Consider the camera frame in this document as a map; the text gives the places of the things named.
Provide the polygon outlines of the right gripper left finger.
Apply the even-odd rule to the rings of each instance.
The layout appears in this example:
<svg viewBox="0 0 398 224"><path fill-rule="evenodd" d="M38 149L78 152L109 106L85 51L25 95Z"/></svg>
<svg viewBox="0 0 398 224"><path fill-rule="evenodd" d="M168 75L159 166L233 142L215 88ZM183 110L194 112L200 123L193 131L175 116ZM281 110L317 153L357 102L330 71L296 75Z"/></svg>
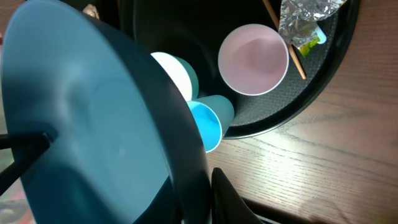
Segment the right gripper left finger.
<svg viewBox="0 0 398 224"><path fill-rule="evenodd" d="M1 172L1 195L51 146L47 133L2 134L1 150L12 149L14 162Z"/></svg>

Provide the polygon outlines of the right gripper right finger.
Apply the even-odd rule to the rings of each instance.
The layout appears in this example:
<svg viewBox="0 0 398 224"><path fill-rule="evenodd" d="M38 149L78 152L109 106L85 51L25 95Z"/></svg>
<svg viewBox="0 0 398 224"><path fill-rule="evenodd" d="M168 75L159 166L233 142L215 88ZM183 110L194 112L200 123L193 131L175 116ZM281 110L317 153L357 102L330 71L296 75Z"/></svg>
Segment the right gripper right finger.
<svg viewBox="0 0 398 224"><path fill-rule="evenodd" d="M262 224L218 167L211 174L211 193L212 224Z"/></svg>

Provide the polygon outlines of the dark blue plate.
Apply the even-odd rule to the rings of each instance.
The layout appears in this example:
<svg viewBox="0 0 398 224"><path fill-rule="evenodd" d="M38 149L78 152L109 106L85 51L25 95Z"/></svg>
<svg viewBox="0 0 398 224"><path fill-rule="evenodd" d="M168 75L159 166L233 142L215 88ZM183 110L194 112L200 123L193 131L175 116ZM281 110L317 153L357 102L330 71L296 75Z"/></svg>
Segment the dark blue plate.
<svg viewBox="0 0 398 224"><path fill-rule="evenodd" d="M26 1L1 56L7 133L51 146L18 178L37 223L207 223L211 185L186 100L115 28Z"/></svg>

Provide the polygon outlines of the white light-blue bowl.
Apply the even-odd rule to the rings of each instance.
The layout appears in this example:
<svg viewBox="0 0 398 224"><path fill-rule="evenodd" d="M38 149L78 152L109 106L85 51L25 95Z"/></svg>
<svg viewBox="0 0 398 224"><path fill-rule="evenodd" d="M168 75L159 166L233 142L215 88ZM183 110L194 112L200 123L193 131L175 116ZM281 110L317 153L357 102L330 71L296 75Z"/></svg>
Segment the white light-blue bowl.
<svg viewBox="0 0 398 224"><path fill-rule="evenodd" d="M187 61L165 52L153 52L151 56L166 71L186 101L197 99L199 92L198 77Z"/></svg>

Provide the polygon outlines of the brown food scrap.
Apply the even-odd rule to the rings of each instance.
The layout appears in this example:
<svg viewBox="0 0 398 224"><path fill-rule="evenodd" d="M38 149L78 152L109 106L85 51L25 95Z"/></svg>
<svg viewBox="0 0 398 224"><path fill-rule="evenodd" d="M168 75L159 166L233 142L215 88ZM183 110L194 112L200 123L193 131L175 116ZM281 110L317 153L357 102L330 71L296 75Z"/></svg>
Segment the brown food scrap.
<svg viewBox="0 0 398 224"><path fill-rule="evenodd" d="M91 17L94 17L96 19L100 18L100 15L98 13L98 10L96 8L96 6L92 5L92 4L88 4L84 9L83 12Z"/></svg>

